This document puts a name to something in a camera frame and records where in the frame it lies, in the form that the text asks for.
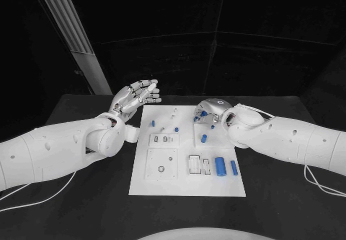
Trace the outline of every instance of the table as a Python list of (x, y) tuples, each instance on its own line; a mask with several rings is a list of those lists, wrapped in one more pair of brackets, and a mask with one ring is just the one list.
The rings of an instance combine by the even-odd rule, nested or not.
[[(197, 105), (210, 96), (163, 96), (161, 105)], [(219, 96), (274, 116), (313, 123), (295, 96)], [(109, 95), (63, 95), (47, 125), (94, 118), (108, 111)], [(140, 126), (143, 108), (127, 122)], [(0, 239), (135, 240), (192, 227), (241, 230), (278, 240), (340, 240), (346, 236), (346, 199), (304, 179), (304, 167), (236, 148), (246, 197), (128, 196), (135, 144), (75, 174), (47, 202), (0, 213)], [(310, 168), (323, 185), (346, 192), (346, 177)], [(32, 184), (0, 202), (0, 209), (50, 197), (71, 175)]]

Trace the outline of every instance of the small blue part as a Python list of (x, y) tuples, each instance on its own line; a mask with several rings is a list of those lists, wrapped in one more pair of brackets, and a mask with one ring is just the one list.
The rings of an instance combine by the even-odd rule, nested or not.
[(231, 161), (231, 166), (232, 166), (232, 174), (236, 176), (238, 170), (236, 170), (236, 162), (233, 160)]
[(226, 166), (225, 166), (225, 160), (223, 157), (216, 157), (215, 158), (215, 167), (216, 167), (216, 174), (219, 177), (223, 177), (228, 175), (226, 173)]
[(206, 143), (206, 141), (207, 141), (207, 136), (203, 134), (202, 139), (200, 139), (200, 142), (202, 142), (202, 143)]
[(200, 113), (200, 117), (206, 116), (207, 115), (207, 112), (206, 111), (202, 111)]

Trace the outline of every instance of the humanoid robot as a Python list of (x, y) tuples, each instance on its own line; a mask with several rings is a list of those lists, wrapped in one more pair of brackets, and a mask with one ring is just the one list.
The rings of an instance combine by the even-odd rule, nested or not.
[[(63, 177), (114, 156), (124, 141), (135, 143), (140, 129), (125, 122), (138, 106), (161, 102), (157, 83), (143, 80), (125, 86), (95, 118), (43, 126), (0, 143), (0, 191)], [(269, 114), (265, 119), (258, 112), (206, 99), (196, 106), (196, 123), (222, 125), (236, 147), (346, 176), (346, 132)]]

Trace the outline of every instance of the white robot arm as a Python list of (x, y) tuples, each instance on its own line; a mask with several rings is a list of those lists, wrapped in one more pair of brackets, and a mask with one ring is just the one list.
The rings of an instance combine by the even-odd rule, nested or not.
[(196, 123), (220, 124), (231, 143), (295, 164), (346, 176), (346, 132), (285, 117), (264, 119), (261, 110), (210, 98), (196, 107)]
[(140, 129), (125, 122), (138, 106), (161, 101), (156, 86), (157, 80), (133, 83), (94, 119), (43, 126), (0, 143), (0, 191), (60, 178), (114, 156), (124, 141), (135, 143)]

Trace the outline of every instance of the robotic hand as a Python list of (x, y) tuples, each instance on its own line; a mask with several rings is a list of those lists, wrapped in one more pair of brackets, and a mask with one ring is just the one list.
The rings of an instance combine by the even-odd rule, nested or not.
[(304, 121), (272, 116), (222, 99), (203, 100), (196, 123), (220, 124), (231, 143), (285, 162), (310, 165), (346, 176), (346, 132)]
[(125, 122), (141, 105), (161, 101), (157, 83), (125, 86), (94, 119), (43, 126), (0, 143), (0, 191), (63, 177), (114, 156), (124, 141), (135, 143), (140, 129)]

